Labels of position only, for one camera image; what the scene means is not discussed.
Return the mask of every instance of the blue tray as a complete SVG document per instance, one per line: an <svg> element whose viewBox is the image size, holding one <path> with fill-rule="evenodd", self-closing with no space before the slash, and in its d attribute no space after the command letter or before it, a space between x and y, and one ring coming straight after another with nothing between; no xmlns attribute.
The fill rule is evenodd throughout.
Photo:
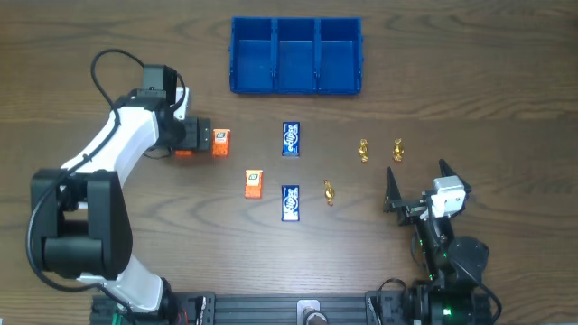
<svg viewBox="0 0 578 325"><path fill-rule="evenodd" d="M231 91L339 94L361 91L360 18L233 17Z"/></svg>

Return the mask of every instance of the blue wrapper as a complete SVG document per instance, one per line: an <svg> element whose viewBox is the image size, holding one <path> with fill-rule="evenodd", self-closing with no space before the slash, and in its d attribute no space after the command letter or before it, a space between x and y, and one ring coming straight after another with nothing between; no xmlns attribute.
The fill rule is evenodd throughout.
<svg viewBox="0 0 578 325"><path fill-rule="evenodd" d="M299 122L283 122L283 156L299 156Z"/></svg>
<svg viewBox="0 0 578 325"><path fill-rule="evenodd" d="M299 185L282 185L281 221L299 221Z"/></svg>

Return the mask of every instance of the orange box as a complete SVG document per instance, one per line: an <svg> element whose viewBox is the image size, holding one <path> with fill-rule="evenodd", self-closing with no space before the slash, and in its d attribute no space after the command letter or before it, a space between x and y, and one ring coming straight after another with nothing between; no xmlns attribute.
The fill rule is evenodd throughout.
<svg viewBox="0 0 578 325"><path fill-rule="evenodd" d="M245 198L261 199L263 195L263 171L245 171Z"/></svg>
<svg viewBox="0 0 578 325"><path fill-rule="evenodd" d="M213 157L228 157L228 148L230 143L231 130L214 129L213 130Z"/></svg>

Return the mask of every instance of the wooden table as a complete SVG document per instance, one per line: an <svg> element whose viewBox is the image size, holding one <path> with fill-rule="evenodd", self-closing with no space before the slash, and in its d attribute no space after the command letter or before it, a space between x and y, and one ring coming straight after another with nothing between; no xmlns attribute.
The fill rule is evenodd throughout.
<svg viewBox="0 0 578 325"><path fill-rule="evenodd" d="M361 94L231 93L233 15L361 16ZM194 92L191 114L232 130L228 159L141 159L124 188L134 253L176 290L363 293L388 277L425 278L409 254L413 229L382 212L402 137L403 195L432 188L440 158L473 186L453 224L490 248L484 282L504 304L500 323L578 321L577 22L578 4L563 0L3 1L0 318L88 322L91 293L42 285L24 230L33 173L60 166L106 121L89 64L117 47L176 68ZM110 55L98 75L116 98L141 71ZM288 120L302 123L299 159L280 154ZM244 199L245 169L265 171L262 200ZM287 183L301 185L299 223L280 221Z"/></svg>

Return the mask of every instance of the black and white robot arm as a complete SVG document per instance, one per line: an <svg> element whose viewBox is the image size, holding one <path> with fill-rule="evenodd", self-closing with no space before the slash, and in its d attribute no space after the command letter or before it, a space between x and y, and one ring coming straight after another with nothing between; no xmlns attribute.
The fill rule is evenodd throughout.
<svg viewBox="0 0 578 325"><path fill-rule="evenodd" d="M165 66L144 66L143 86L115 103L107 123L86 148L60 169L34 174L27 237L37 275L54 272L76 279L87 284L85 288L112 295L137 319L170 323L177 317L178 302L170 285L132 255L122 186L150 148L208 149L199 131L202 124L208 132L209 121L186 115L190 91L176 87L177 76ZM76 209L86 209L88 219L65 218L65 212Z"/></svg>

